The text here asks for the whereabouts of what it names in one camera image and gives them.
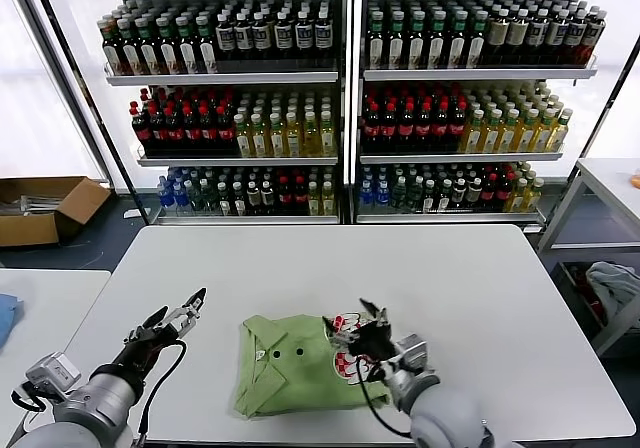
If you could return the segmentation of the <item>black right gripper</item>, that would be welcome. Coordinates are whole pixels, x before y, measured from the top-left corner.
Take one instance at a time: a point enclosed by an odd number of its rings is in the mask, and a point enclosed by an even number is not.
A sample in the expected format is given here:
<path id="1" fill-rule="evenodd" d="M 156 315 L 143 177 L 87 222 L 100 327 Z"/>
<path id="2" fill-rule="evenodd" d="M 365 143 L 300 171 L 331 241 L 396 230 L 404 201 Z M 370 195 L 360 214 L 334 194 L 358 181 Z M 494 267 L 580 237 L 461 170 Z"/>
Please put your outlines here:
<path id="1" fill-rule="evenodd" d="M 392 341 L 392 329 L 387 317 L 387 309 L 374 303 L 359 299 L 361 305 L 375 323 L 367 323 L 353 332 L 341 331 L 333 321 L 322 317 L 325 334 L 337 350 L 349 351 L 352 356 L 365 356 L 373 363 L 380 363 L 398 355 L 398 349 Z"/>

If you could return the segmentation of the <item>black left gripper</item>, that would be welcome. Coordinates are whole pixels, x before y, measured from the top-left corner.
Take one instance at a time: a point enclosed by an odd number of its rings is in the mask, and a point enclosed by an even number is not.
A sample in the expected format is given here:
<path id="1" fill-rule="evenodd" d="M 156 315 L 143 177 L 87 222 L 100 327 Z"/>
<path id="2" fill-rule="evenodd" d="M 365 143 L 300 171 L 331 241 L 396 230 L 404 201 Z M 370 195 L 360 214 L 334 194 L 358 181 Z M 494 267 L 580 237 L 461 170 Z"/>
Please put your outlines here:
<path id="1" fill-rule="evenodd" d="M 173 345 L 178 338 L 184 338 L 196 325 L 206 292 L 206 287 L 200 288 L 168 315 L 167 306 L 160 308 L 131 330 L 112 362 L 114 372 L 126 376 L 147 376 L 161 351 Z"/>

